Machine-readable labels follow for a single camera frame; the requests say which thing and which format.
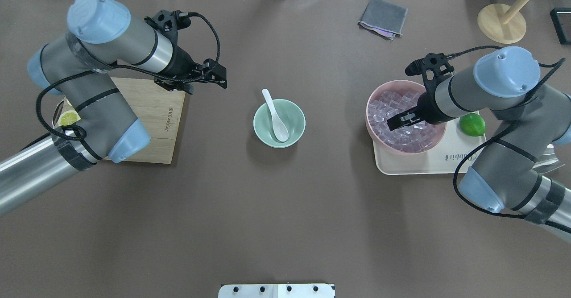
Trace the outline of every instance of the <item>mint green bowl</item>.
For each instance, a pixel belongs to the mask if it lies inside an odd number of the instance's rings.
[[[274,99],[273,104],[276,107],[277,115],[287,127],[290,134],[289,139],[285,142],[277,140],[272,129],[272,116],[266,103],[263,103],[253,116],[253,130],[266,145],[273,148],[287,148],[302,137],[306,130],[306,117],[299,106],[287,99]]]

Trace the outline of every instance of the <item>lime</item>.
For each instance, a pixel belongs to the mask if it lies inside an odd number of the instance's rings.
[[[460,129],[469,136],[482,136],[486,131],[486,122],[476,113],[469,113],[460,118]]]
[[[74,110],[65,111],[59,116],[58,125],[59,126],[72,125],[73,123],[79,121],[80,119],[81,117],[79,117],[79,114],[76,111]]]

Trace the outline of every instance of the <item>blue joint cap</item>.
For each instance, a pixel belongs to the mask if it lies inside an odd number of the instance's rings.
[[[67,12],[67,28],[90,44],[103,44],[121,36],[131,23],[131,12],[114,0],[75,0]]]
[[[539,82],[539,63],[518,46],[508,46],[483,56],[474,65],[474,78],[486,92],[497,97],[518,97]]]
[[[131,155],[144,149],[151,142],[151,136],[140,119],[131,124],[121,136],[116,145],[109,152],[108,157],[115,163],[119,163]]]
[[[494,190],[471,166],[458,185],[458,189],[465,198],[489,212],[498,213],[505,208]]]
[[[48,86],[51,85],[49,81],[47,81],[46,75],[43,73],[43,69],[41,68],[41,52],[43,52],[43,49],[46,46],[47,45],[42,47],[40,50],[37,51],[36,54],[34,54],[34,56],[32,56],[32,58],[30,58],[27,66],[28,75],[30,75],[30,78],[34,81],[34,83],[37,86],[41,87],[42,90],[46,89]],[[55,88],[49,90],[48,93],[53,95],[63,94]]]
[[[568,99],[571,99],[571,96],[569,96],[569,94],[563,93],[567,96]],[[567,144],[571,142],[571,126],[569,126],[567,128],[567,131],[565,131],[565,133],[563,133],[563,135],[561,135],[561,137],[553,142],[551,142],[551,144],[553,145],[563,145],[563,144]]]

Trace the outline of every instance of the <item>ice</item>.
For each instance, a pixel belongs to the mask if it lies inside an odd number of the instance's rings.
[[[423,121],[394,131],[387,126],[387,119],[415,107],[420,95],[414,91],[404,95],[384,91],[378,99],[371,101],[367,107],[367,119],[373,133],[385,144],[402,152],[418,153],[432,147],[432,137],[437,131],[431,124]]]

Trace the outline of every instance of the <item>wooden cutting board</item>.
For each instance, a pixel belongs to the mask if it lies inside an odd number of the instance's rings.
[[[170,164],[186,93],[166,91],[153,80],[112,80],[151,135],[151,143],[125,161]],[[69,110],[73,108],[63,103],[61,113]]]

